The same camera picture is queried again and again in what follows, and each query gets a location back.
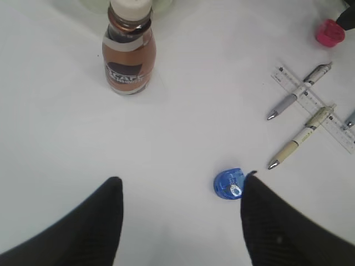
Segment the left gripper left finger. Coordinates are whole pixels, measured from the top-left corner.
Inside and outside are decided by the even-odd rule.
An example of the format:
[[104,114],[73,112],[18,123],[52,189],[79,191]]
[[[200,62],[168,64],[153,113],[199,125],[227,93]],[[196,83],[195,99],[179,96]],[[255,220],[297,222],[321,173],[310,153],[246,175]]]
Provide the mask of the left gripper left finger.
[[1,265],[113,265],[123,225],[123,183],[107,179],[77,208],[1,254]]

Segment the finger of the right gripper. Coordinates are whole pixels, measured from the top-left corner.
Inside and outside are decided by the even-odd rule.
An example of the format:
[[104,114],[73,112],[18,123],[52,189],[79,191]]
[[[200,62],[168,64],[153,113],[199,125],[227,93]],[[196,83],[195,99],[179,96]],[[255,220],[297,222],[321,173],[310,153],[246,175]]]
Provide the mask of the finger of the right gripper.
[[337,18],[336,23],[345,31],[355,28],[355,6],[349,6]]

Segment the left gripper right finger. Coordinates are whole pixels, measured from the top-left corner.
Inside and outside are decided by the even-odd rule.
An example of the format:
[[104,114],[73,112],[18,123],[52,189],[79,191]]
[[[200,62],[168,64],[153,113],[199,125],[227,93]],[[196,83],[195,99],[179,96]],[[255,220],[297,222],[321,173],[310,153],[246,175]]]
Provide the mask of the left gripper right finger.
[[241,222],[252,265],[354,265],[354,245],[322,228],[247,174]]

